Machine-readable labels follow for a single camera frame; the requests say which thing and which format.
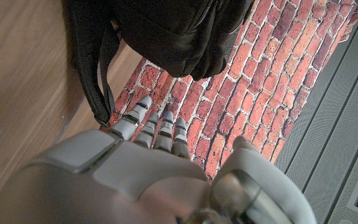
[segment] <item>wooden floor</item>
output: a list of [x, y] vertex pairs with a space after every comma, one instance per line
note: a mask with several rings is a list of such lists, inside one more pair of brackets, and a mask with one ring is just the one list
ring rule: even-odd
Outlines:
[[[59, 0], [0, 1], [0, 187], [54, 142], [98, 127], [69, 64], [63, 18]], [[140, 60], [121, 43], [108, 74], [115, 97]]]

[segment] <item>black leather bag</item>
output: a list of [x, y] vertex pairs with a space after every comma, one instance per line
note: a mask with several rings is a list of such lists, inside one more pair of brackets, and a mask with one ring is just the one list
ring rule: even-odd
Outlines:
[[123, 39], [173, 77], [194, 80], [227, 65], [252, 0], [117, 0], [114, 14]]
[[[225, 68], [252, 0], [66, 0], [75, 45], [73, 65], [102, 127], [109, 127], [114, 98], [107, 69], [119, 47], [118, 32], [143, 57], [173, 77], [200, 80]], [[110, 24], [116, 20], [119, 30]], [[100, 66], [103, 93], [98, 86]]]

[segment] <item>backpack strap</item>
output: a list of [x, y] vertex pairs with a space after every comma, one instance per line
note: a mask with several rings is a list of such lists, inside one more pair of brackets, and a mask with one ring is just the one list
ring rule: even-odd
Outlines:
[[[74, 42], [73, 66], [78, 70], [85, 97], [102, 127], [110, 127], [114, 98], [107, 82], [107, 70], [119, 47], [110, 24], [112, 12], [107, 1], [68, 0], [68, 20]], [[103, 93], [98, 85], [100, 66]]]

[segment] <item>red brick wall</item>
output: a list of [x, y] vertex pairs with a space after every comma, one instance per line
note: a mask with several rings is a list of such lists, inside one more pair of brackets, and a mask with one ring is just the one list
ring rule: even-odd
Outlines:
[[274, 162], [336, 44], [357, 19], [348, 0], [256, 0], [229, 65], [195, 82], [172, 78], [143, 59], [116, 100], [113, 120], [144, 95], [151, 111], [173, 111], [188, 126], [193, 161], [213, 178], [247, 136]]

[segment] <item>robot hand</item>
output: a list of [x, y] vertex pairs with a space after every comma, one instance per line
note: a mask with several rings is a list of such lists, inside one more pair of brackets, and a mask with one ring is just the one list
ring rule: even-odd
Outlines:
[[151, 103], [33, 158], [0, 191], [0, 223], [316, 223], [296, 185], [243, 136], [211, 184], [172, 112], [153, 150], [157, 113], [130, 142]]
[[[130, 140], [139, 125], [139, 123], [144, 119], [145, 113], [150, 108], [152, 101], [151, 97], [145, 96], [141, 99], [133, 109], [125, 114], [120, 120], [118, 120], [112, 128], [108, 129], [107, 132], [123, 140]], [[134, 140], [134, 143], [150, 149], [152, 146], [155, 128], [158, 122], [158, 114], [153, 112], [147, 122], [144, 124], [144, 127], [137, 135]], [[172, 136], [173, 129], [173, 113], [167, 111], [161, 123], [161, 128], [158, 131], [158, 135], [155, 140], [154, 149], [172, 153], [176, 156], [191, 159], [189, 148], [187, 145], [187, 131], [185, 120], [183, 118], [178, 118], [175, 123], [175, 132]]]

